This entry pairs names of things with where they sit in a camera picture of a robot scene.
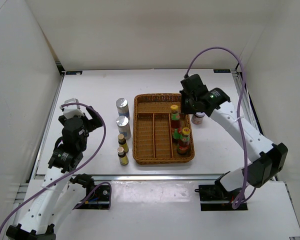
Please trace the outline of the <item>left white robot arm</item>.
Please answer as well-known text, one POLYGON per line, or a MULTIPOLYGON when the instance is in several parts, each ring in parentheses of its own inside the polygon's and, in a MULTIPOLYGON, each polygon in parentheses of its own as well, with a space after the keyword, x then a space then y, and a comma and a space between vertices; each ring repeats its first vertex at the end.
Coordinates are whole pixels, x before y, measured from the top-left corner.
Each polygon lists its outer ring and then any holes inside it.
POLYGON ((75 173, 92 160, 80 163, 90 133, 106 125, 92 106, 85 107, 91 118, 81 111, 81 106, 82 103, 74 102, 61 105, 61 137, 55 142, 40 190, 19 205, 22 208, 30 203, 27 212, 6 230, 10 240, 56 239, 59 227, 71 211, 93 198, 98 186, 92 176, 75 173))

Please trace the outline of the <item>white lid jar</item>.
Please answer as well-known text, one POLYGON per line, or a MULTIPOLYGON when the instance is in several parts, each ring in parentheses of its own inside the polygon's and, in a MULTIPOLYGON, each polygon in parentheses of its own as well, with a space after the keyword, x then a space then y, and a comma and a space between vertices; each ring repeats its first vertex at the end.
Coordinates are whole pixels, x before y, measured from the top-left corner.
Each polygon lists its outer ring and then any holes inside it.
POLYGON ((203 122, 204 116, 205 116, 204 112, 197 112, 192 115, 191 122, 195 125, 200 125, 203 122))

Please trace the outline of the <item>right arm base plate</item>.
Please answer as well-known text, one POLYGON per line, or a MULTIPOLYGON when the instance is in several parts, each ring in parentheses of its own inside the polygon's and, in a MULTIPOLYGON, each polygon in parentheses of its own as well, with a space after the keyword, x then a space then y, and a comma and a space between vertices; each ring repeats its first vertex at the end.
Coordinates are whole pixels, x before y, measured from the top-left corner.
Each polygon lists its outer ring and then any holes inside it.
POLYGON ((194 190, 199 194, 200 210, 201 211, 247 211, 248 206, 246 203, 241 203, 236 209, 233 209, 232 203, 237 195, 240 193, 240 188, 224 194, 214 184, 202 184, 194 190))

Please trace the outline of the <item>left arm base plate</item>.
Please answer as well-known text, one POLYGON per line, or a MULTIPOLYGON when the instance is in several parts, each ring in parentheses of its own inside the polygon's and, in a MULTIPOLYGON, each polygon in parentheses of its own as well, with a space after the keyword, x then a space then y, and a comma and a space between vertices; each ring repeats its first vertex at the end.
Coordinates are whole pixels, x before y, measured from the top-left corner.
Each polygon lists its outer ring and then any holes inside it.
POLYGON ((111 208, 112 186, 109 182, 101 182, 86 191, 87 199, 79 202, 74 210, 109 210, 111 208))

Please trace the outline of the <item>red sauce bottle yellow cap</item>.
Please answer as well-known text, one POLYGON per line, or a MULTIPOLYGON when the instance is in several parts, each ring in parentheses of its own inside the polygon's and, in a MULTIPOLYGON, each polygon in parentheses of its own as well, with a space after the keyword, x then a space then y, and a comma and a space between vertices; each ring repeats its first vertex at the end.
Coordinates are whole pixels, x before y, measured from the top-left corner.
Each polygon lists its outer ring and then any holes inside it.
POLYGON ((190 134, 191 134, 191 129, 189 127, 184 127, 182 129, 180 137, 178 139, 177 149, 176 149, 180 155, 184 155, 189 151, 190 134))

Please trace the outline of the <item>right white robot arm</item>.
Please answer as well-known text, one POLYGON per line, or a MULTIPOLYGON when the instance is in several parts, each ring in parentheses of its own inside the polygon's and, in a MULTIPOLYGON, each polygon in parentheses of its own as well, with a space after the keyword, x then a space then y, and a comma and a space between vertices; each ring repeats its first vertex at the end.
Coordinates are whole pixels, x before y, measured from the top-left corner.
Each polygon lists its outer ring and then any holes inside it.
POLYGON ((180 82, 181 112, 205 113, 243 149, 243 167, 223 174, 215 181, 214 193, 220 200, 228 199, 234 191, 246 186, 260 188, 284 166, 288 148, 284 143, 275 144, 246 119, 236 114, 230 97, 220 88, 208 90, 198 74, 186 75, 180 82))

